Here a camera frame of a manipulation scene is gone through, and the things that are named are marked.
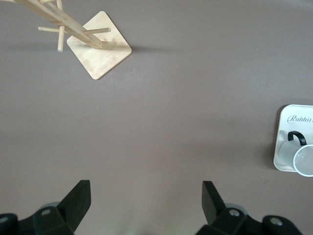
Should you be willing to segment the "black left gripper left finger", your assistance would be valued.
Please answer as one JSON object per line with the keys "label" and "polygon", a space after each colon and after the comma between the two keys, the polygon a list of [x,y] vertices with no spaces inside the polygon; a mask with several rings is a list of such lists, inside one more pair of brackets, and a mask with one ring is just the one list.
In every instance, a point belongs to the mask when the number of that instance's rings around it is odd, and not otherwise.
{"label": "black left gripper left finger", "polygon": [[26,219],[0,215],[2,235],[73,235],[91,206],[89,180],[81,180],[56,206],[46,206]]}

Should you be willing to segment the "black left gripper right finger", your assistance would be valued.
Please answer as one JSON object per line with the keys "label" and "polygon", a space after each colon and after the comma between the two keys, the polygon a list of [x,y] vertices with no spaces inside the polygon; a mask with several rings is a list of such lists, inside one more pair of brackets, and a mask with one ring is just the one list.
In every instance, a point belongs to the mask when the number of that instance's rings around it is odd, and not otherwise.
{"label": "black left gripper right finger", "polygon": [[198,235],[299,235],[299,229],[288,219],[267,215],[261,222],[236,207],[227,207],[213,182],[204,181],[202,209],[207,221]]}

